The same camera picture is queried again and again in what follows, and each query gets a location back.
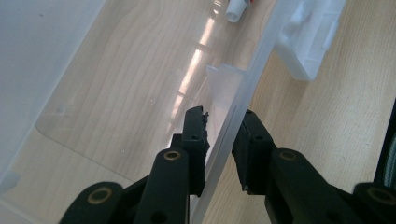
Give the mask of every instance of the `plastic lid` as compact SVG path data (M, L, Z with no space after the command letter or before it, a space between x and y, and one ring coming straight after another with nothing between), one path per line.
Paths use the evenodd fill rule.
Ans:
M231 0L225 12L227 20L230 22L238 22L246 7L247 4L244 0Z

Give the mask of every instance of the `transparent plastic sheet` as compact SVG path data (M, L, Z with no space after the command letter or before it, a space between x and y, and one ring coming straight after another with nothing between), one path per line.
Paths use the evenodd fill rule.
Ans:
M250 24L254 11L228 23L226 2L107 1L12 165L21 179L1 203L31 222L57 222L89 185L126 187L147 175L184 112L203 105L215 153L204 195L191 202L191 221L202 219L278 29L274 19L260 23L265 13ZM258 4L271 11L272 2ZM261 31L246 33L263 26L256 44Z

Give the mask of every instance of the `translucent plastic box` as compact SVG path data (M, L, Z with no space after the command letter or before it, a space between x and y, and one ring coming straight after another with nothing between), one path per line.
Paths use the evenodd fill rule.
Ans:
M276 43L286 0L0 1L0 223L55 223L89 185L127 187L209 112L200 223Z

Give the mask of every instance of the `wood grain surface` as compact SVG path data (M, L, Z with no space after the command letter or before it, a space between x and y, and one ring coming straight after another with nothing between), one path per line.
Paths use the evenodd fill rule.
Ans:
M127 186L148 174L187 108L204 105L216 117L205 67L245 68L274 2L257 0L232 24L225 0L108 0L12 167L20 182L0 203L55 223L89 185ZM348 0L318 78L292 79L273 54L251 103L279 147L302 151L347 191L372 181L396 96L395 11L391 0ZM205 223L268 222L263 197L241 191L230 157Z
M396 97L396 2L347 0L313 82L273 53L250 108L278 147L294 148L338 188L372 182ZM228 159L205 223L270 223L263 197L241 191Z

